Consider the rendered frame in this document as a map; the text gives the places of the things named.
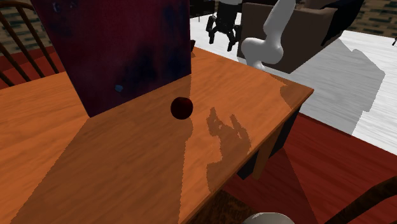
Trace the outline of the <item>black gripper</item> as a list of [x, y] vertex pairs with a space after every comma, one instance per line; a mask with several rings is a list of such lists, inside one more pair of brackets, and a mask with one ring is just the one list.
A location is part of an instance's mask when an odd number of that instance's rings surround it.
[[218, 29], [219, 32], [222, 32], [227, 35], [229, 38], [227, 51], [230, 52], [234, 44], [239, 42], [241, 37], [241, 28], [234, 28], [235, 19], [237, 17], [237, 12], [240, 9], [240, 5], [219, 3], [216, 17], [211, 15], [208, 18], [207, 25], [205, 30], [209, 35], [209, 44], [214, 43], [214, 35]]

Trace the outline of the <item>white curved figure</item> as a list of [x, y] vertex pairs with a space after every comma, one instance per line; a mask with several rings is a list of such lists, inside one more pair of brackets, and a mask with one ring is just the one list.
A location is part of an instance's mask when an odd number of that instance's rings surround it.
[[265, 40], [246, 38], [242, 42], [241, 51], [248, 66], [263, 70], [263, 63], [276, 64], [282, 59], [284, 50], [281, 37], [295, 5], [295, 0], [278, 0], [263, 25]]

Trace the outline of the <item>dark red apple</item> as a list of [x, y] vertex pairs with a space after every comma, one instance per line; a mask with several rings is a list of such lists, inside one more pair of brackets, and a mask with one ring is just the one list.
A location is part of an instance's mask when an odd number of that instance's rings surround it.
[[171, 103], [171, 114], [174, 118], [184, 120], [193, 112], [193, 103], [189, 98], [177, 97]]

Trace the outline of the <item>dark red robot stand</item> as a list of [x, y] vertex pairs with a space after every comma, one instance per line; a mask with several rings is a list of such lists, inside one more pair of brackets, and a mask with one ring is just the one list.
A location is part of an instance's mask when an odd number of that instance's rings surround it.
[[191, 72], [189, 0], [31, 0], [89, 116]]

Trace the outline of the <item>wooden table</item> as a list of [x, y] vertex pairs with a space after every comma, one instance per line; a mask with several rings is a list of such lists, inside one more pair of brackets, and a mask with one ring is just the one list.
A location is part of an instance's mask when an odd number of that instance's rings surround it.
[[10, 224], [184, 224], [312, 92], [196, 48], [191, 75], [89, 118]]

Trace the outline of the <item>grey round object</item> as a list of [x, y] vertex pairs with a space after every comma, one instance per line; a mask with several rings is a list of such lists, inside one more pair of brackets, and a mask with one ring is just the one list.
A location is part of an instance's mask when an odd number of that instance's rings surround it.
[[281, 213], [256, 213], [246, 218], [242, 224], [295, 224], [291, 218]]

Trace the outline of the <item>wooden spindle-back chair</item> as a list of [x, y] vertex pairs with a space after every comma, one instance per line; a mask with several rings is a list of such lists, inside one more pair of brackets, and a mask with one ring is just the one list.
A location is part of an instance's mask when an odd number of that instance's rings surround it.
[[31, 0], [0, 0], [0, 89], [64, 71]]

